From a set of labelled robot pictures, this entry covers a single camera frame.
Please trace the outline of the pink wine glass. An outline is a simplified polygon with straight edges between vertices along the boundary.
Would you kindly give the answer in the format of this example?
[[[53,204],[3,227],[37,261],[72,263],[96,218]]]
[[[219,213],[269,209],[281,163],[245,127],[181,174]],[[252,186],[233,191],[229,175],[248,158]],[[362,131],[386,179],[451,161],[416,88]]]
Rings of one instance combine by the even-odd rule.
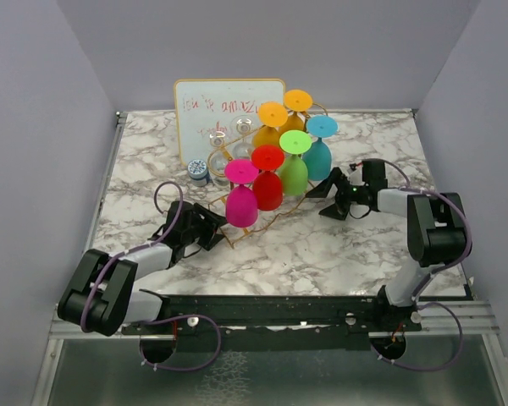
[[[248,228],[257,221],[257,198],[248,187],[258,170],[249,159],[235,159],[224,169],[225,177],[234,185],[225,204],[225,216],[229,224]]]

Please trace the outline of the red wine glass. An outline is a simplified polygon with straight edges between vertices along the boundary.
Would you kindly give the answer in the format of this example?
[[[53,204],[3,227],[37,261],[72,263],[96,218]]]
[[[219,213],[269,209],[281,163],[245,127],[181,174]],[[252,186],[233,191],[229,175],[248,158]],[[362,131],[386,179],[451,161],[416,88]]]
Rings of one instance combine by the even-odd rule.
[[[274,211],[283,202],[283,185],[276,170],[284,163],[284,153],[275,145],[261,145],[251,155],[259,174],[252,184],[261,211]]]

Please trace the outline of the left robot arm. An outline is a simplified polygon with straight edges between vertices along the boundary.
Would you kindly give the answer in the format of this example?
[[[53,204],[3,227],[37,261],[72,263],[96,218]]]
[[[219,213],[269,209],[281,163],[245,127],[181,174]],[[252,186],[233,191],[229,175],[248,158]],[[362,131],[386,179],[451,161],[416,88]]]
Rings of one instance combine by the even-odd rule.
[[[170,314],[162,297],[135,289],[135,281],[175,266],[192,245],[211,250],[224,239],[219,230],[226,224],[226,217],[198,203],[177,200],[141,246],[115,255],[87,250],[58,302],[58,318],[107,337],[136,322],[151,333],[164,332]]]

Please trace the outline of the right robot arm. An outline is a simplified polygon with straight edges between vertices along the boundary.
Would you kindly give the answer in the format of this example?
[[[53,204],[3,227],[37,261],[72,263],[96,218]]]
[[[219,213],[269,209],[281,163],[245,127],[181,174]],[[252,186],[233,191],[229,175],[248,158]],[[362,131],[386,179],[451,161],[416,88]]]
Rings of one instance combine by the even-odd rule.
[[[467,258],[472,250],[470,225],[464,214],[461,197],[408,184],[390,188],[386,162],[370,159],[361,162],[362,184],[352,184],[337,167],[307,198],[325,198],[335,187],[334,203],[319,212],[322,217],[344,221],[351,206],[366,206],[368,212],[392,214],[406,219],[408,257],[397,275],[373,300],[372,323],[390,331],[417,309],[420,294],[432,279]]]

